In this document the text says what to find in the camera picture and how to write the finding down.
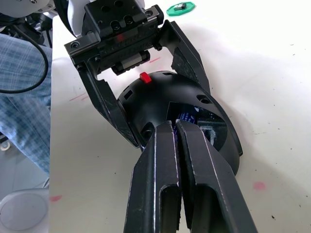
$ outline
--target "pink stain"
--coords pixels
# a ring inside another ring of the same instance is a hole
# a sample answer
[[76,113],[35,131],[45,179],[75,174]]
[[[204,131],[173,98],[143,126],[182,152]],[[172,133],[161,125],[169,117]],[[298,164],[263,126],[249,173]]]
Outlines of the pink stain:
[[59,196],[54,196],[54,197],[50,197],[50,202],[57,202],[59,201],[63,196],[59,195]]
[[161,57],[155,58],[155,59],[151,60],[149,63],[155,62],[155,61],[159,60],[160,58]]
[[266,190],[266,184],[262,181],[257,181],[253,184],[253,188],[257,191],[264,191]]
[[75,97],[75,98],[70,99],[69,101],[75,100],[76,98],[79,98],[80,96],[85,95],[85,94],[86,94],[86,92],[81,94],[81,95],[79,95],[79,96],[77,96],[77,97]]
[[87,98],[89,98],[89,96],[84,97],[81,101],[83,101],[83,100],[85,100],[85,99],[87,99]]

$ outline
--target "green object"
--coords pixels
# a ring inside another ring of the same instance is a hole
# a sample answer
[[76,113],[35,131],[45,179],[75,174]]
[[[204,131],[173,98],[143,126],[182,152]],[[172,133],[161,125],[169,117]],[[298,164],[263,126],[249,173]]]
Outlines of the green object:
[[166,13],[169,16],[181,16],[185,13],[192,11],[195,8],[195,5],[191,1],[181,2],[179,4],[175,4],[166,10]]

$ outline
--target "white surface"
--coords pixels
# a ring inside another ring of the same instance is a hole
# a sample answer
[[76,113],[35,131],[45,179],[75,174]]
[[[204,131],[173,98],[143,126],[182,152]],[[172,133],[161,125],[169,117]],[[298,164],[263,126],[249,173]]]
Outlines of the white surface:
[[48,189],[12,193],[0,202],[1,233],[47,233]]
[[[146,1],[163,11],[175,1]],[[175,20],[199,51],[212,95],[244,155],[237,180],[259,233],[311,232],[311,34],[304,1],[195,1]],[[53,22],[50,233],[123,232],[132,168],[140,156],[95,110]],[[170,68],[167,51],[121,76],[100,75],[118,96],[146,71]],[[265,190],[256,190],[262,182]],[[189,232],[181,219],[180,232]]]
[[84,14],[86,11],[84,10],[84,7],[86,4],[90,3],[90,0],[69,0],[68,1],[68,22],[71,26],[73,34],[76,35],[76,37],[81,36],[82,32],[82,24],[84,19]]
[[8,194],[30,188],[42,188],[47,175],[14,145],[0,151],[0,201]]

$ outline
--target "person's leg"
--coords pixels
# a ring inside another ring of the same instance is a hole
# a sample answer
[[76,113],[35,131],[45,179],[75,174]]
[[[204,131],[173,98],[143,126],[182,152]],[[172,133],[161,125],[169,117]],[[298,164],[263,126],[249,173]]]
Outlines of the person's leg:
[[[41,53],[29,42],[0,34],[0,89],[24,89],[43,74]],[[49,173],[52,50],[42,47],[49,60],[45,81],[22,94],[0,93],[0,132]]]
[[[49,72],[43,83],[34,90],[21,94],[0,96],[32,97],[51,105],[52,49],[42,47],[48,61]],[[0,34],[0,89],[19,90],[32,86],[44,72],[44,60],[39,50],[27,41]]]
[[33,98],[0,96],[0,131],[39,168],[50,172],[50,111]]

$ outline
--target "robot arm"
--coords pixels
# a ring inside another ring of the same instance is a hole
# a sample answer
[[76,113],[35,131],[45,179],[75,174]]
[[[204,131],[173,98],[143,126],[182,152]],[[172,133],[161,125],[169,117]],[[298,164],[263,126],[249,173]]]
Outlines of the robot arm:
[[[56,4],[77,37],[65,48],[94,107],[142,150],[124,232],[175,233],[183,197],[193,233],[257,233],[234,177],[242,147],[210,94],[199,53],[175,22],[163,23],[159,6],[142,6],[135,0],[69,0],[67,12]],[[170,51],[176,73],[142,73],[118,99],[97,80],[106,69],[120,75],[149,61],[152,47]]]

